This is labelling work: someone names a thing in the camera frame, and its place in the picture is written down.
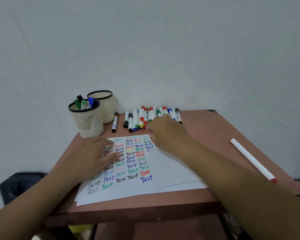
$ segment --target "black rim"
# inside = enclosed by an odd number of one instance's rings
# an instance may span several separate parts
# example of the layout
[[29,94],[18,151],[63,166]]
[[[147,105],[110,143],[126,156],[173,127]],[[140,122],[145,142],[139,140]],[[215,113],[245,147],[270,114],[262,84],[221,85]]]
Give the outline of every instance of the black rim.
[[70,107],[73,106],[74,104],[76,104],[76,103],[73,102],[73,103],[69,104],[69,106],[68,106],[69,111],[74,112],[74,113],[88,112],[88,111],[91,111],[91,110],[93,110],[93,109],[96,109],[96,108],[98,108],[98,107],[100,106],[100,102],[99,102],[99,104],[98,104],[97,107],[93,107],[93,108],[89,108],[89,109],[85,109],[85,110],[75,110],[75,109],[70,109]]
[[97,93],[97,92],[110,92],[111,94],[109,96],[106,96],[106,97],[95,97],[94,99],[98,99],[98,100],[103,100],[103,99],[108,99],[110,97],[112,97],[113,93],[109,90],[99,90],[99,91],[94,91],[94,92],[90,92],[87,94],[87,97],[89,97],[89,95],[93,94],[93,93]]

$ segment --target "right hand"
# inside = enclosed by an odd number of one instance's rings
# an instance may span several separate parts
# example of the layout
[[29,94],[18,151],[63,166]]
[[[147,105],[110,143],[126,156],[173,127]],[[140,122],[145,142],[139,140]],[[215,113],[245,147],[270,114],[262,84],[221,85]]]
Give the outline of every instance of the right hand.
[[146,126],[153,143],[160,149],[174,155],[175,147],[190,139],[183,125],[169,115],[157,116]]

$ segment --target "left hand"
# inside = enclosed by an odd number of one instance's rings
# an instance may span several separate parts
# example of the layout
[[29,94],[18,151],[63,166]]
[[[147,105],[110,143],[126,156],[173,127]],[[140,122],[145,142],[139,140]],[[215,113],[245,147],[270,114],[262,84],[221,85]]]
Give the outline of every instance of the left hand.
[[57,165],[55,173],[68,179],[73,186],[96,176],[103,168],[116,161],[121,153],[101,157],[103,149],[113,141],[99,137],[85,138],[64,160]]

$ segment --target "hand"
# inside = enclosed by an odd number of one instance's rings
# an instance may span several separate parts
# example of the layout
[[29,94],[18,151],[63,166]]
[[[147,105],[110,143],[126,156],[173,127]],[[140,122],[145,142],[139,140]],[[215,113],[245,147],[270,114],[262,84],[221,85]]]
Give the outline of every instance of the hand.
[[167,114],[155,117],[147,124],[146,129],[153,143],[172,155],[174,155],[176,146],[191,139],[184,126]]
[[57,165],[55,172],[64,176],[73,186],[94,177],[121,156],[117,152],[101,157],[103,149],[112,144],[113,141],[100,137],[86,138]]

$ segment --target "table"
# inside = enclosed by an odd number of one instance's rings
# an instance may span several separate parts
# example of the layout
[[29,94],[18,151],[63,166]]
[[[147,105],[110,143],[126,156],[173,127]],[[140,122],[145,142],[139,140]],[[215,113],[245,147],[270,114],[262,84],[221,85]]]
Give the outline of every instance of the table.
[[[300,185],[215,110],[189,110],[181,111],[180,114],[183,125],[194,139],[252,172],[259,173],[229,142],[231,138],[235,138],[278,179],[281,186],[286,187],[295,195],[300,195]],[[112,123],[109,123],[104,125],[104,133],[100,137],[147,134],[144,129],[130,134],[127,129],[123,128],[123,123],[124,114],[120,114],[116,133],[111,132]],[[62,161],[82,140],[84,139],[77,134],[58,162]],[[208,188],[144,194],[76,206],[74,199],[78,188],[79,186],[76,186],[67,194],[53,214],[46,219],[46,226],[60,227],[119,220],[176,219],[225,212],[222,204]]]

